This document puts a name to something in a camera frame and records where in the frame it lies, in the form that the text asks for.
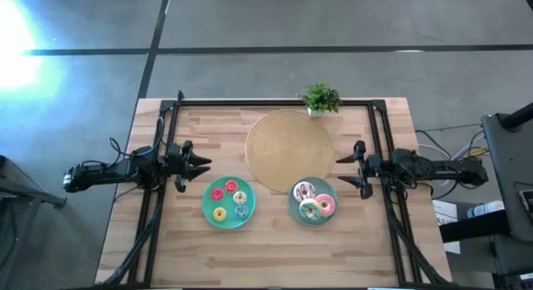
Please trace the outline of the grey-blue plate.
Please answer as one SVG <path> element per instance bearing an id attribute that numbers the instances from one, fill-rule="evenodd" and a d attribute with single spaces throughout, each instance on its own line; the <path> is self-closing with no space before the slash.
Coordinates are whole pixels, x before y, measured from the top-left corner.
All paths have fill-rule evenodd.
<path id="1" fill-rule="evenodd" d="M 298 180 L 291 188 L 288 194 L 288 209 L 290 214 L 301 224 L 310 226 L 310 227 L 318 227 L 322 224 L 328 222 L 335 214 L 335 212 L 330 217 L 321 217 L 321 219 L 313 222 L 306 220 L 300 213 L 299 213 L 299 202 L 293 197 L 292 190 L 293 188 L 299 183 L 299 182 L 309 182 L 316 188 L 316 196 L 319 194 L 328 194 L 332 196 L 336 200 L 336 206 L 339 203 L 338 196 L 336 192 L 333 190 L 333 187 L 328 183 L 326 180 L 318 178 L 318 177 L 304 177 L 300 180 Z"/>

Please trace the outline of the white bottle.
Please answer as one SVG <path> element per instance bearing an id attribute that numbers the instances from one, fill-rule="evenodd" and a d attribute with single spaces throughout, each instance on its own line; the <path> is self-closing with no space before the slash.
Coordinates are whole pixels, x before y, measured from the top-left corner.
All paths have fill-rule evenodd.
<path id="1" fill-rule="evenodd" d="M 475 218 L 475 217 L 486 215 L 488 213 L 498 212 L 504 209 L 505 209 L 504 203 L 501 200 L 496 200 L 492 202 L 486 202 L 483 204 L 475 205 L 474 207 L 470 207 L 467 210 L 466 215 L 468 218 Z"/>

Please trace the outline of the large pink iced donut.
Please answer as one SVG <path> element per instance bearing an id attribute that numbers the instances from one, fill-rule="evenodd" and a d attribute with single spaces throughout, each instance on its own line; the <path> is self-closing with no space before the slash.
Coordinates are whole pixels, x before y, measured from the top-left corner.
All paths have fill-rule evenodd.
<path id="1" fill-rule="evenodd" d="M 336 200 L 328 194 L 319 194 L 315 197 L 321 215 L 324 218 L 330 217 L 336 211 Z"/>

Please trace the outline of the black furniture bar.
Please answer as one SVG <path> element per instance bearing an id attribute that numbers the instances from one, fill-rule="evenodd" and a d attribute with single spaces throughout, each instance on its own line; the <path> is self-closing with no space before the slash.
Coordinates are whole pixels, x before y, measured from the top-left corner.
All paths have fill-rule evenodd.
<path id="1" fill-rule="evenodd" d="M 505 210 L 446 223 L 439 229 L 444 243 L 511 233 Z"/>

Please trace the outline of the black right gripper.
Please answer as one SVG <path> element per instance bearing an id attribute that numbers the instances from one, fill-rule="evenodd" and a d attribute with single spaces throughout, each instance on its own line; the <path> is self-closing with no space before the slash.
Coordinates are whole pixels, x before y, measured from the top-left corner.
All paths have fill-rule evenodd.
<path id="1" fill-rule="evenodd" d="M 376 178 L 381 170 L 381 157 L 378 154 L 365 157 L 365 153 L 366 144 L 362 140 L 358 140 L 354 145 L 354 154 L 336 160 L 336 163 L 358 162 L 358 177 L 339 176 L 338 179 L 358 188 L 362 199 L 368 199 L 373 195 L 373 188 L 368 182 L 368 178 Z"/>

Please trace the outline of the black phone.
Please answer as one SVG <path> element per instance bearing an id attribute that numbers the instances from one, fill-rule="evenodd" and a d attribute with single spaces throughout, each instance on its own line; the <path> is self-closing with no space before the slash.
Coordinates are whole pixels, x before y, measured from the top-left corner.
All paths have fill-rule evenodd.
<path id="1" fill-rule="evenodd" d="M 529 213 L 533 213 L 533 189 L 521 190 L 518 192 L 518 194 L 522 203 L 525 206 L 525 209 Z"/>

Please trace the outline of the potted green plant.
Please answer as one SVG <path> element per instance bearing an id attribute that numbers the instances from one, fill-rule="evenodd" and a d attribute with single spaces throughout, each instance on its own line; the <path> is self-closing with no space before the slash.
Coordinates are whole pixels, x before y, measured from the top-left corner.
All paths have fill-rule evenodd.
<path id="1" fill-rule="evenodd" d="M 323 82 L 308 85 L 305 93 L 296 96 L 305 103 L 311 118 L 320 117 L 325 113 L 338 113 L 341 104 L 339 92 Z"/>

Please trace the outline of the large mint green donut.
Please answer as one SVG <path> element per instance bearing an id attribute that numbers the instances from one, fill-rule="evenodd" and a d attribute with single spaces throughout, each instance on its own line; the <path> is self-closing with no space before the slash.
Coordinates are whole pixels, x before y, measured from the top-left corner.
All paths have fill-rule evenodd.
<path id="1" fill-rule="evenodd" d="M 306 198 L 299 204 L 299 213 L 308 221 L 321 219 L 321 207 L 315 198 Z"/>

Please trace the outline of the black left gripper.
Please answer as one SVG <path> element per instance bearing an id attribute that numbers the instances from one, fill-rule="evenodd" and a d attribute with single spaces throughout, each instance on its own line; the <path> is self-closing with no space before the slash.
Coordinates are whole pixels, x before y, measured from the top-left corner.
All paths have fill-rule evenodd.
<path id="1" fill-rule="evenodd" d="M 179 193 L 184 193 L 186 191 L 186 181 L 192 181 L 194 178 L 197 178 L 211 169 L 210 167 L 201 166 L 211 163 L 212 160 L 206 157 L 197 156 L 192 152 L 193 144 L 190 140 L 185 141 L 182 146 L 173 142 L 167 148 L 167 173 L 176 176 L 174 185 Z"/>

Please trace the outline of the dark grey furniture panel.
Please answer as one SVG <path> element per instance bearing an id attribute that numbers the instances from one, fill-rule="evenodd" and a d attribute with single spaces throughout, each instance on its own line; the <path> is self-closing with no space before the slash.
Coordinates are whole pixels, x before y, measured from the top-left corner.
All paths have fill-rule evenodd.
<path id="1" fill-rule="evenodd" d="M 533 102 L 510 113 L 481 118 L 513 237 L 533 242 L 533 217 L 521 192 L 533 190 Z"/>

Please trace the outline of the round woven placemat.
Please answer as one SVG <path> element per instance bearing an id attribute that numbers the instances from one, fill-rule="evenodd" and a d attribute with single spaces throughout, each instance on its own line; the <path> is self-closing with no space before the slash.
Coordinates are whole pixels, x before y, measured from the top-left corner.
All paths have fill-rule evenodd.
<path id="1" fill-rule="evenodd" d="M 255 123 L 247 135 L 245 157 L 254 178 L 288 193 L 302 178 L 325 178 L 335 152 L 328 131 L 316 119 L 296 111 L 275 111 Z"/>

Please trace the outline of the black aluminium frame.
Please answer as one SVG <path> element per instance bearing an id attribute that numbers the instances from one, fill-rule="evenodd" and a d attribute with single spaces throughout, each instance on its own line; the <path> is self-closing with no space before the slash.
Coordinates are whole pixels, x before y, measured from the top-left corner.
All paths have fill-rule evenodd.
<path id="1" fill-rule="evenodd" d="M 336 164 L 327 181 L 338 193 L 337 213 L 320 227 L 300 224 L 289 213 L 288 196 L 258 182 L 247 166 L 249 130 L 268 113 L 294 110 L 327 129 L 336 156 L 349 155 L 357 139 L 374 153 L 368 108 L 342 104 L 338 114 L 312 120 L 295 98 L 184 99 L 178 110 L 175 141 L 192 140 L 194 152 L 212 163 L 209 172 L 187 183 L 179 193 L 172 178 L 162 208 L 150 284 L 154 288 L 355 288 L 396 287 L 381 187 L 361 200 L 359 192 L 336 176 L 356 175 L 356 164 Z M 257 194 L 257 209 L 248 223 L 234 230 L 213 227 L 203 216 L 202 195 L 215 179 L 246 179 Z M 134 241 L 142 193 L 121 197 L 112 207 L 96 283 L 104 282 L 125 258 Z M 431 265 L 451 280 L 431 196 L 425 185 L 409 191 L 407 200 L 416 243 Z"/>

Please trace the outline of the white paper sheet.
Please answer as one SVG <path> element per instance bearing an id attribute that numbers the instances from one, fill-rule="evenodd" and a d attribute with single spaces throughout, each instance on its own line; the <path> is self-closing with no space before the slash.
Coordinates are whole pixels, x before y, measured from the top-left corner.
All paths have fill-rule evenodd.
<path id="1" fill-rule="evenodd" d="M 457 206 L 455 204 L 438 200 L 433 200 L 432 204 L 438 226 L 458 221 Z M 459 241 L 446 242 L 444 244 L 444 249 L 447 253 L 454 253 L 457 255 L 461 253 L 461 245 Z"/>

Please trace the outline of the teal green plate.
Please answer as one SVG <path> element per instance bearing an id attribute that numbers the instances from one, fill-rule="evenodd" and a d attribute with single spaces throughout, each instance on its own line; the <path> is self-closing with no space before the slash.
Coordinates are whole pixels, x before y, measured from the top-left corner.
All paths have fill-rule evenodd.
<path id="1" fill-rule="evenodd" d="M 238 182 L 238 191 L 243 191 L 247 194 L 247 201 L 244 204 L 248 207 L 249 214 L 244 220 L 237 218 L 234 213 L 235 207 L 238 205 L 235 204 L 233 201 L 234 193 L 228 193 L 225 190 L 226 181 L 231 179 L 236 180 Z M 225 196 L 221 201 L 216 202 L 211 199 L 211 191 L 214 188 L 221 188 L 225 191 Z M 214 227 L 226 230 L 236 229 L 245 225 L 252 218 L 253 213 L 256 209 L 256 205 L 257 198 L 253 187 L 246 180 L 235 176 L 225 176 L 216 179 L 207 187 L 202 197 L 202 211 L 204 217 Z M 225 208 L 227 211 L 227 217 L 222 222 L 216 222 L 212 217 L 213 210 L 219 207 Z"/>

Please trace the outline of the pink and white donut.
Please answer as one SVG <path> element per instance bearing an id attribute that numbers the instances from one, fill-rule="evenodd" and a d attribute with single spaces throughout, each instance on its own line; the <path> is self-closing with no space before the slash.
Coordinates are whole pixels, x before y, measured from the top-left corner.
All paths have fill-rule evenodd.
<path id="1" fill-rule="evenodd" d="M 302 201 L 315 198 L 316 188 L 310 182 L 299 182 L 292 190 L 293 197 L 301 203 Z"/>

